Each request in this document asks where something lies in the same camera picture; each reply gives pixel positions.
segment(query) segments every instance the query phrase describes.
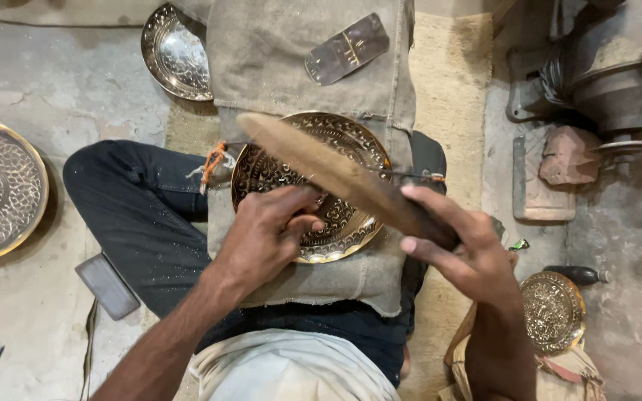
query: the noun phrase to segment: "knee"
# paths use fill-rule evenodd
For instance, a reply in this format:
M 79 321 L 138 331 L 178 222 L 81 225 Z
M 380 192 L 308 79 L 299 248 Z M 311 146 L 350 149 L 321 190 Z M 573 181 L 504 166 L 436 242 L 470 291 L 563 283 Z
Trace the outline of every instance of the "knee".
M 95 170 L 105 164 L 104 160 L 119 150 L 118 141 L 105 140 L 76 150 L 64 164 L 64 185 L 69 193 L 75 188 L 95 180 Z

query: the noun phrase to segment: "hand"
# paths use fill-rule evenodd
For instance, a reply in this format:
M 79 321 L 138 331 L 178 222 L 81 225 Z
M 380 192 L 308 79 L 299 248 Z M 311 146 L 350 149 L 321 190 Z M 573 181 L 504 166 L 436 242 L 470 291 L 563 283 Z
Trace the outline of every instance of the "hand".
M 468 263 L 434 242 L 405 237 L 400 248 L 438 269 L 465 296 L 510 313 L 523 312 L 522 294 L 509 259 L 499 243 L 492 219 L 485 213 L 465 211 L 446 196 L 422 186 L 401 188 L 406 198 L 450 224 L 464 244 Z
M 293 216 L 315 210 L 319 196 L 310 186 L 285 186 L 250 193 L 240 202 L 214 264 L 243 289 L 242 296 L 276 277 L 299 255 L 305 232 L 324 228 L 316 215 Z

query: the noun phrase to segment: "white shirt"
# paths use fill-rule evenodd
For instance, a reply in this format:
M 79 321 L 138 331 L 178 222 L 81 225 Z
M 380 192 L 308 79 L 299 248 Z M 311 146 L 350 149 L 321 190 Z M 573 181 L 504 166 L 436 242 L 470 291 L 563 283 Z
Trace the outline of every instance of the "white shirt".
M 200 383 L 200 401 L 400 400 L 363 352 L 320 333 L 245 333 L 202 350 L 188 370 Z

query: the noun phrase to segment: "dark blue jeans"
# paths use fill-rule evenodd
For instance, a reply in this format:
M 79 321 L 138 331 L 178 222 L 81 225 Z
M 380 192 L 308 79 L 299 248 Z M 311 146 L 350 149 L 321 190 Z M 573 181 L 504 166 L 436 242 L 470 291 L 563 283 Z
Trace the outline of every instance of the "dark blue jeans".
M 415 171 L 445 174 L 439 143 L 421 133 L 411 140 Z M 207 220 L 200 156 L 131 141 L 101 141 L 72 155 L 64 184 L 103 253 L 136 295 L 165 317 L 210 263 L 207 238 L 191 222 Z M 444 193 L 444 184 L 438 191 Z M 326 333 L 351 341 L 396 387 L 403 346 L 414 327 L 415 295 L 427 266 L 406 260 L 402 312 L 383 318 L 354 300 L 330 305 L 287 303 L 234 310 L 201 339 L 197 351 L 239 334 L 268 328 Z

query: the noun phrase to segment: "wooden handle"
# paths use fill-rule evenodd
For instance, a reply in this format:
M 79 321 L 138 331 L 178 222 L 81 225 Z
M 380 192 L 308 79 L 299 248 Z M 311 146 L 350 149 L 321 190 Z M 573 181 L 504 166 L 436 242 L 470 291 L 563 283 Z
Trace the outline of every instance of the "wooden handle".
M 289 163 L 309 182 L 382 223 L 406 235 L 429 239 L 448 251 L 459 244 L 457 233 L 448 224 L 436 221 L 397 187 L 307 133 L 263 114 L 239 114 L 237 123 L 267 153 Z

